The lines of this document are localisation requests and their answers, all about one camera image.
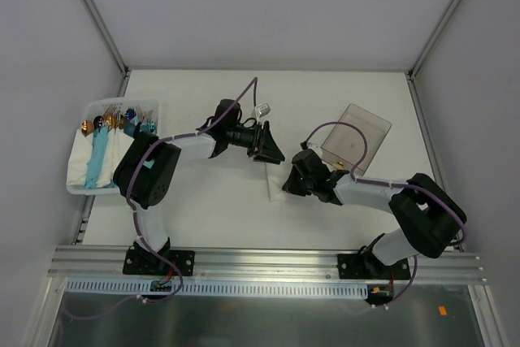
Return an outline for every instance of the white table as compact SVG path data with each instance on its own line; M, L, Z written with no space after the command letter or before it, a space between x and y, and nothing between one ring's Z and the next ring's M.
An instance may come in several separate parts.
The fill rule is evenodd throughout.
M325 121L337 120L350 103L384 118L392 128L366 176L431 176L414 106L401 73L132 71L126 96L161 99L161 134L192 132L213 115L222 98L235 98L258 76L258 101L268 102L271 131L288 162L299 142ZM241 102L247 114L252 94ZM313 141L321 144L332 130ZM266 167L237 147L205 161L177 167L161 203L174 246L357 249L397 228L389 214L360 206L335 206L316 197L287 196L270 202ZM130 245L131 212L121 196L96 197L84 244Z

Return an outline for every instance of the light blue napkin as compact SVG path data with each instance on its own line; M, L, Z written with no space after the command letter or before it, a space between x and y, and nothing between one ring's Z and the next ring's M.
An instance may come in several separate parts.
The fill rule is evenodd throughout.
M96 130L93 137L93 151L90 161L87 163L87 176L84 183L86 189L97 187L98 177L103 166L106 143L108 142L108 127Z

